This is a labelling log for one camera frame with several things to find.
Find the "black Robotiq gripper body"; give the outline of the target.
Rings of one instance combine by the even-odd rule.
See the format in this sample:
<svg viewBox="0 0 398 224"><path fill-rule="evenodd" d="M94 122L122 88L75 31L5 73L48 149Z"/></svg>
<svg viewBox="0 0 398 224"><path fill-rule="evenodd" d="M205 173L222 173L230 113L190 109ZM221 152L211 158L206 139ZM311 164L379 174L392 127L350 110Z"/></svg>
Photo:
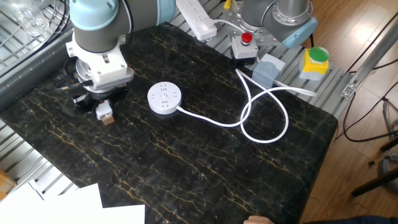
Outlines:
<svg viewBox="0 0 398 224"><path fill-rule="evenodd" d="M127 93L127 86L115 88L106 93L93 93L87 91L85 95L74 96L72 102L75 108L81 113L95 113L97 107L105 101L109 101L111 109L113 109L115 104L125 99Z"/></svg>

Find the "person's bare hand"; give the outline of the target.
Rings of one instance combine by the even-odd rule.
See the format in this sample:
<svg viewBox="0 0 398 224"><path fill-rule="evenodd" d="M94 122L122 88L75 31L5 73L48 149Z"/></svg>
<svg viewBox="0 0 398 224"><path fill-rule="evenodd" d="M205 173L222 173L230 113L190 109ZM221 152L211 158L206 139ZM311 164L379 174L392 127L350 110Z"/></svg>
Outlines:
<svg viewBox="0 0 398 224"><path fill-rule="evenodd" d="M274 224L274 222L267 217L251 215L243 221L243 224Z"/></svg>

